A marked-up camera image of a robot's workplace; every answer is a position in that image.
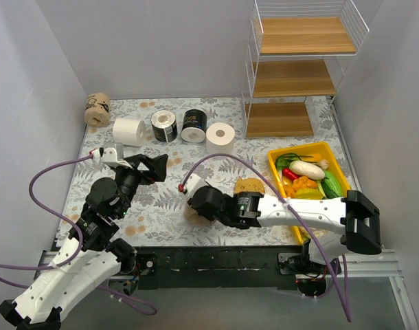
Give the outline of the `brown roll barcode label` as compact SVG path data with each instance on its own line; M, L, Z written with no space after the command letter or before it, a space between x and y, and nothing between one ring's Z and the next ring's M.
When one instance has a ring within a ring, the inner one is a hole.
M199 215L196 210L187 204L185 205L183 216L191 226L208 226L211 223L211 221Z

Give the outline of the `brown roll cartoon print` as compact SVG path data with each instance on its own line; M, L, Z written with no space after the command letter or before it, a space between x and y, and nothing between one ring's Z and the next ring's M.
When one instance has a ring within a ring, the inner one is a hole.
M105 93L87 96L84 122L88 127L106 127L110 121L110 98Z

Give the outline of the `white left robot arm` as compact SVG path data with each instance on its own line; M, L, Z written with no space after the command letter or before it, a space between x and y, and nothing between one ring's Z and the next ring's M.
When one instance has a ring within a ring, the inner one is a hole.
M133 274L137 251L115 239L116 221L126 216L141 185L164 182L166 154L134 155L110 167L113 178L91 186L79 220L49 263L39 267L36 280L14 300L0 304L0 314L17 329L59 329L67 313L100 283L115 274Z

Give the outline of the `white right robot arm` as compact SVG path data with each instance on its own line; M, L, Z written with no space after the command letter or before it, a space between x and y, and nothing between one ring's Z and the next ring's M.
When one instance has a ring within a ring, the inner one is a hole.
M347 252L377 255L382 252L380 210L361 192L346 197L308 200L286 199L260 192L229 196L210 185L186 192L188 205L209 221L241 230L301 225L324 230L319 238L304 243L301 266L316 273Z

